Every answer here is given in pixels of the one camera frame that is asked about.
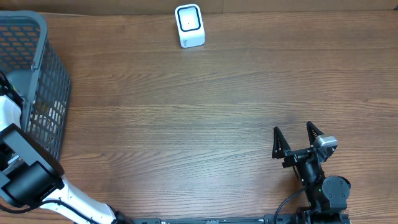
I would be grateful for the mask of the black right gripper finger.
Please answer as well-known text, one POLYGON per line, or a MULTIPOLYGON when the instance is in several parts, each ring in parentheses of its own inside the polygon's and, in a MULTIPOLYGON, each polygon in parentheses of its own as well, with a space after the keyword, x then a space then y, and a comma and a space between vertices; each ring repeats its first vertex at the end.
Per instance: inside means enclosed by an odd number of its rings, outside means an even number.
POLYGON ((286 154, 291 151, 291 148, 282 134, 282 131, 277 126, 274 128, 273 137, 274 143, 272 148, 272 158, 284 158, 286 154))
POLYGON ((319 146, 321 136, 324 135, 324 133, 320 131, 311 121, 308 121, 306 125, 307 125, 307 133, 310 145, 319 146))

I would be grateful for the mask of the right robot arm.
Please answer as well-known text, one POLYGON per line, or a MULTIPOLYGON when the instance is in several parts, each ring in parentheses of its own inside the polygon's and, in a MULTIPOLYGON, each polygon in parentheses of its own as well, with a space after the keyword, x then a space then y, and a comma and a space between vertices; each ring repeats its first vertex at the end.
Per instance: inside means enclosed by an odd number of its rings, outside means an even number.
POLYGON ((302 188, 287 197, 277 208, 272 218, 265 221, 273 223, 349 223, 349 216, 344 215, 347 209, 351 183, 348 179, 331 175, 326 176, 322 163, 332 156, 338 147, 338 140, 333 135, 324 134, 311 121, 306 123, 310 147, 292 150, 276 126, 273 129, 272 158, 282 159, 282 167, 293 168, 302 188), (299 207, 287 220, 279 215, 283 206, 290 200, 305 193, 307 207, 299 207))

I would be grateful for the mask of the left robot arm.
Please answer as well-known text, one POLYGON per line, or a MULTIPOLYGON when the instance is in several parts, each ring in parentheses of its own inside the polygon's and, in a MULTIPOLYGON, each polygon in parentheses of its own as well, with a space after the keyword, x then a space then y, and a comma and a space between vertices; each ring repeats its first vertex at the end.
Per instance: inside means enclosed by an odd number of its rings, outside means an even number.
POLYGON ((131 223, 106 203, 97 202, 71 184, 48 151, 20 127, 23 100, 1 74, 1 198, 11 214, 36 208, 57 212, 74 223, 131 223))

